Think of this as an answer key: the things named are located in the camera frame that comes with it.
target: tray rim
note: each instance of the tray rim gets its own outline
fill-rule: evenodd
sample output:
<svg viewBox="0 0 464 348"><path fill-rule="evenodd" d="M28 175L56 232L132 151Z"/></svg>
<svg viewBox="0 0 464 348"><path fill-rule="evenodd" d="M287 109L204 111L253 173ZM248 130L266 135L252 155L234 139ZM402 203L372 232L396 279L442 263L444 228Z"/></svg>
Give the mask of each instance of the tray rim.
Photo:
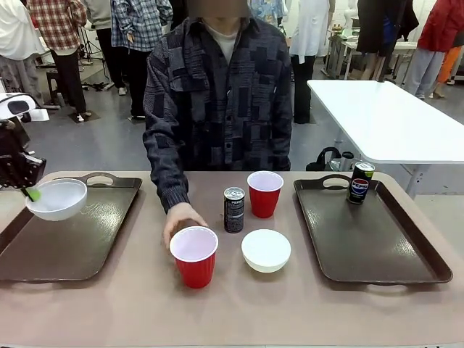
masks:
<svg viewBox="0 0 464 348"><path fill-rule="evenodd" d="M388 192L388 194L391 196L391 198L394 200L394 202L399 206L401 207L402 211L406 214L406 216L409 217L409 219L411 220L411 222L414 224L414 226L420 231L420 234L422 235L422 237L424 238L424 240L428 243L428 245L435 251L436 255L439 257L439 260L440 262L443 264L443 266L446 267L447 269L447 273L448 273L448 278L444 279L444 280L434 280L434 281L345 281L345 280L340 280L340 279L336 279L336 278L333 278L331 277L325 270L324 270L324 267L323 267L323 262L321 262L321 259L320 259L320 255L319 255L319 252L318 252L318 248L316 247L316 243L314 242L314 236L313 236L313 233L312 233L312 227L311 227L311 223L307 217L307 215L305 214L305 211L303 209L303 204L302 204L302 200L301 200L301 196L300 196L300 192L301 191L305 191L304 189L300 189L297 185L301 182L308 182L308 181L311 181L311 182L318 182L320 183L322 186L323 186L323 183L329 179L342 179L342 180L346 180L346 181L350 181L351 178L349 176L346 176L346 175L342 175L342 174L329 174L329 175L325 175L321 178L318 178L318 179L297 179L294 181L294 189L295 189L295 192L296 192L296 195L297 195L297 198L298 198L298 202L299 202L299 207L300 207L300 210L301 210L301 213L303 214L304 216L304 221L306 222L306 226L307 226L307 230L309 232L309 235L310 235L310 238L311 238L311 243L312 243L312 247L314 249L314 252L315 252L315 256L316 258L318 259L318 266L319 266L319 269L321 271L321 273L330 281L333 281L335 283L344 283L344 284L362 284L362 285L377 285L377 286L397 286L397 285L403 285L403 286L420 286L420 285L434 285L434 284L443 284L443 283L449 283L452 279L453 279L453 272L452 272L452 269L449 267L449 265L446 263L446 261L443 259L443 257L440 255L440 253L438 253L438 251L436 250L436 248L434 247L434 245L427 239L427 237L424 235L424 233L422 232L422 230L417 226L417 224L415 223L415 221L409 216L409 214L407 213L407 211L402 207L402 205L398 202L397 198L390 192L390 190L388 189L388 187L383 183L382 180L372 180L371 183L374 183L374 185L370 185L369 186L369 190L370 191L375 191L376 188L377 188L377 185L378 184L381 184L386 192ZM344 186L330 186L330 187L325 187L325 189L328 189L328 190L331 190L331 191L341 191L341 190L346 190L347 187L344 187Z"/></svg>
<svg viewBox="0 0 464 348"><path fill-rule="evenodd" d="M101 183L96 183L96 184L87 184L87 180L89 178L94 178L94 177L105 177L105 178L111 178L113 180L113 183L111 185L107 185L107 184L101 184ZM99 266L99 268L96 270L96 272L90 274L89 276L85 277L85 278L73 278L73 279L57 279L57 278L53 278L53 279L50 279L50 278L37 278L37 279L20 279L20 278L0 278L0 283L67 283L67 282L73 282L73 281L88 281L90 279L92 279L93 277L97 276L103 269L105 263L107 262L107 259L108 259L108 256L109 256L109 253L111 252L114 244L115 244L115 241L116 241L116 238L124 224L124 222L126 221L127 219L127 216L128 216L128 213L130 212L134 202L136 201L136 198L138 196L138 193L140 191L140 188L141 188L141 185L142 185L142 179L141 178L126 178L126 177L118 177L116 175L113 175L111 173L106 173L106 172L90 172L90 173L87 173L83 176L79 176L79 177L72 177L72 176L59 176L59 177L56 177L56 178L52 178L51 180L56 180L56 179L61 179L61 178L72 178L72 179L76 179L76 180L79 180L79 181L82 181L84 182L88 188L96 188L96 189L135 189L135 192L133 194L133 197L130 201L130 204L128 206L128 209L127 209L127 212L126 214L124 215L124 218L120 221L119 225L116 227L116 234L115 234L115 237L112 239L112 242L109 246L109 249L108 249L108 253L106 253L106 256L105 258L103 259L103 262L101 263L101 266ZM121 182L124 182L124 181L132 181L133 184L131 186L119 186L118 184L116 183L121 183ZM3 233L5 232L5 230L7 229L10 229L10 227L12 225L20 225L22 227L18 228L19 231L16 232L16 234L13 236L13 238L11 238L11 240L7 243L7 245L5 247L2 247L0 248L0 255L4 252L4 250L14 241L14 239L19 236L19 234L21 233L21 230L30 222L30 220L32 218L34 218L34 214L32 214L31 212L29 212L28 208L27 207L24 207L22 210L20 210L17 215L13 218L13 220L7 225L5 226L4 230L0 233Z"/></svg>

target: red cup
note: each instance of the red cup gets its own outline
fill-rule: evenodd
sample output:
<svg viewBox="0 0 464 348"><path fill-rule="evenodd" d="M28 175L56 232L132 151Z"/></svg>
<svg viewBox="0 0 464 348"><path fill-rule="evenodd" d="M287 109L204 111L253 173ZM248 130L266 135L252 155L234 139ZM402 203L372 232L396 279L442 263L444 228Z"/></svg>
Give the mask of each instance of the red cup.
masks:
<svg viewBox="0 0 464 348"><path fill-rule="evenodd" d="M193 289L210 283L217 249L218 236L209 228L199 226L184 228L169 244L183 282Z"/></svg>
<svg viewBox="0 0 464 348"><path fill-rule="evenodd" d="M247 181L253 214L262 219L273 216L283 186L282 177L262 171L252 173Z"/></svg>

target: tray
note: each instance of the tray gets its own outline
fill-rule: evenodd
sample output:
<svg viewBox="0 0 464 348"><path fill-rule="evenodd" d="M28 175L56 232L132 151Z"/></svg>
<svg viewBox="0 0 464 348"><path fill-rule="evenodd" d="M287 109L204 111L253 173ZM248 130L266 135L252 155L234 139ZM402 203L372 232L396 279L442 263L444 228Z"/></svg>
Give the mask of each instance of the tray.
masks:
<svg viewBox="0 0 464 348"><path fill-rule="evenodd" d="M364 204L347 188L327 186L333 174L294 182L323 274L332 281L376 285L446 283L452 271L380 181Z"/></svg>
<svg viewBox="0 0 464 348"><path fill-rule="evenodd" d="M88 184L94 177L112 183ZM51 222L24 209L0 233L0 281L82 281L101 270L142 180L108 173L76 179L88 187L79 214Z"/></svg>

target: black can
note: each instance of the black can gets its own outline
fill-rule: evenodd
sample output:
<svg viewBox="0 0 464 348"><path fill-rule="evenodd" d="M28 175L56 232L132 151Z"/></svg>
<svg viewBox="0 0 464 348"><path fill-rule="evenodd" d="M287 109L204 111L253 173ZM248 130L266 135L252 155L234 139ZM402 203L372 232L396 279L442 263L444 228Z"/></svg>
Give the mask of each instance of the black can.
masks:
<svg viewBox="0 0 464 348"><path fill-rule="evenodd" d="M370 180L376 167L367 162L358 162L353 170L353 176L348 186L348 201L362 204L369 191Z"/></svg>
<svg viewBox="0 0 464 348"><path fill-rule="evenodd" d="M244 229L245 191L229 187L224 191L224 229L238 233Z"/></svg>

